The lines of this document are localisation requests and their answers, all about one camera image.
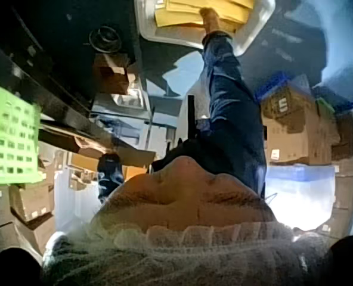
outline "stack of yellow envelopes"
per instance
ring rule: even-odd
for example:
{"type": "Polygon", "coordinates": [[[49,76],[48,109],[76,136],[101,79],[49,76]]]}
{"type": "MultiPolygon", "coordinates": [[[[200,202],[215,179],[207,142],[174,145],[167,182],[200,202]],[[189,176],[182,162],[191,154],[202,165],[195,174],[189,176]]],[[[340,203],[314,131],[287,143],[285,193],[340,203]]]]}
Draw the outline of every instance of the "stack of yellow envelopes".
{"type": "Polygon", "coordinates": [[[254,0],[158,0],[155,19],[158,27],[202,27],[199,10],[215,9],[223,30],[234,33],[248,21],[254,0]]]}

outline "green object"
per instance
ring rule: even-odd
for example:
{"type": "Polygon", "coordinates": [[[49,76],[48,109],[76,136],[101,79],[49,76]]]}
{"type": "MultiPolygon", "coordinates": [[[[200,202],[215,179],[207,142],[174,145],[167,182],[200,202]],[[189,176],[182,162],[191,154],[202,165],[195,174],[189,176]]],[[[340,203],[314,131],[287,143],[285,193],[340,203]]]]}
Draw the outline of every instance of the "green object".
{"type": "Polygon", "coordinates": [[[34,183],[40,110],[0,87],[0,184],[34,183]]]}

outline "plastic storage bin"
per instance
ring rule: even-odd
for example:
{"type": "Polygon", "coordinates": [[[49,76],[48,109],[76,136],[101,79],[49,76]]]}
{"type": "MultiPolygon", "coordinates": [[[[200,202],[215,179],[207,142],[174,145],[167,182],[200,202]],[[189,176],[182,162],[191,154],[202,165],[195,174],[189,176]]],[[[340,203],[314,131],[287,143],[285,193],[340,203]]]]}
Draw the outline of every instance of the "plastic storage bin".
{"type": "MultiPolygon", "coordinates": [[[[157,27],[155,4],[157,0],[135,0],[138,30],[149,41],[174,43],[203,49],[203,29],[188,27],[157,27]]],[[[275,0],[255,0],[248,22],[233,36],[235,56],[242,55],[264,27],[275,8],[275,0]]]]}
{"type": "Polygon", "coordinates": [[[334,166],[268,166],[265,198],[277,220],[303,231],[315,229],[331,214],[334,166]]]}
{"type": "Polygon", "coordinates": [[[34,183],[38,172],[40,112],[0,87],[0,184],[34,183]]]}

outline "person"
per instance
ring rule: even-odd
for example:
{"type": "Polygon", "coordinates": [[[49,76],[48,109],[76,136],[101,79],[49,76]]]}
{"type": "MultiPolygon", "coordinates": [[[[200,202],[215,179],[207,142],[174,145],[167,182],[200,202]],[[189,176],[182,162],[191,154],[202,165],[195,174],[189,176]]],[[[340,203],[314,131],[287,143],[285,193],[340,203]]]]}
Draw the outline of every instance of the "person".
{"type": "Polygon", "coordinates": [[[155,172],[125,183],[119,158],[104,156],[98,165],[103,205],[89,225],[47,245],[45,285],[333,281],[335,259],[325,240],[315,234],[295,239],[262,199],[266,165],[259,105],[241,79],[218,15],[207,8],[200,13],[207,31],[209,129],[155,162],[155,172]]]}

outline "hair net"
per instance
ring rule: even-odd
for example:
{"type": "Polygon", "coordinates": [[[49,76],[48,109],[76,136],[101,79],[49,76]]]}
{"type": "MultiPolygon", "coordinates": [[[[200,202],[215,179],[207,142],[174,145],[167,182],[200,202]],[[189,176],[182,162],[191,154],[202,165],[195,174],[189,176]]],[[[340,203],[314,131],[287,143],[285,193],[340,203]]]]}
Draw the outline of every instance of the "hair net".
{"type": "Polygon", "coordinates": [[[88,226],[60,237],[44,256],[50,285],[307,285],[319,283],[326,243],[277,222],[182,232],[135,225],[88,226]]]}

